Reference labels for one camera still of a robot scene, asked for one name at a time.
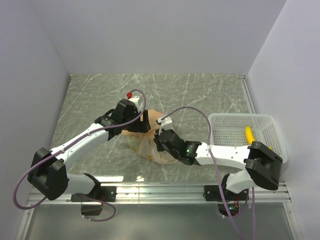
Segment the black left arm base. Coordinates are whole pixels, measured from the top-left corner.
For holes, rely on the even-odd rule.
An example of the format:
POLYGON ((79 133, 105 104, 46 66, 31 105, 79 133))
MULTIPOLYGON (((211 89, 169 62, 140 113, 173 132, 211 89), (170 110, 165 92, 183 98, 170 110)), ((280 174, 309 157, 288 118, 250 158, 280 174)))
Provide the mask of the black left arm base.
POLYGON ((99 186, 88 194, 72 194, 70 201, 81 203, 80 212, 84 219, 91 222, 104 222, 111 220, 116 215, 116 207, 112 204, 116 201, 116 195, 116 186, 99 186), (111 215, 104 219, 97 219, 102 214, 104 206, 111 208, 111 215))

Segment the orange translucent plastic bag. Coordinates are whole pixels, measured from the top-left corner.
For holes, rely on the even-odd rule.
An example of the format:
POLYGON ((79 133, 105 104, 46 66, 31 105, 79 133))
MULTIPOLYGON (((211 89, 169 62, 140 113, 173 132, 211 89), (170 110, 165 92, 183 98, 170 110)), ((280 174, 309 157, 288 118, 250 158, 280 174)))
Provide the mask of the orange translucent plastic bag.
POLYGON ((156 120, 163 114, 154 109, 148 110, 148 121, 151 129, 147 133, 129 132, 123 130, 121 136, 127 141, 128 146, 140 157, 156 162, 161 165, 171 165, 178 160, 173 158, 168 152, 157 151, 154 135, 160 127, 156 120))

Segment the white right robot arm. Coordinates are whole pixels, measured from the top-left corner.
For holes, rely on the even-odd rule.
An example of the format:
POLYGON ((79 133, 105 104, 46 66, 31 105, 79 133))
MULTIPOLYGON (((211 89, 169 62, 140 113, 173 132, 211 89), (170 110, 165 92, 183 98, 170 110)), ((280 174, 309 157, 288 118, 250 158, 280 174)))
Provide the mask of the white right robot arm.
POLYGON ((184 141, 172 129, 157 130, 157 150, 167 152, 179 162, 192 166, 218 165, 237 168, 224 176, 220 194, 226 200, 251 187, 275 191, 279 188, 283 159, 259 141, 244 146, 208 145, 184 141))

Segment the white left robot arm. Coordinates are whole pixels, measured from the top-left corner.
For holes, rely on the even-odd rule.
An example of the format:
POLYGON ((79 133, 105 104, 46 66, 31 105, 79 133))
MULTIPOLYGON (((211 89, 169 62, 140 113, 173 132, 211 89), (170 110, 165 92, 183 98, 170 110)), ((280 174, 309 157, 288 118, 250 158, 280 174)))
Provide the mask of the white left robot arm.
POLYGON ((146 101, 139 96, 121 99, 114 109, 98 117, 85 131, 51 150, 36 151, 27 180, 48 200, 62 194, 81 194, 89 201, 101 200, 101 183, 91 174, 70 174, 74 163, 88 151, 110 141, 123 130, 146 133, 151 129, 146 101))

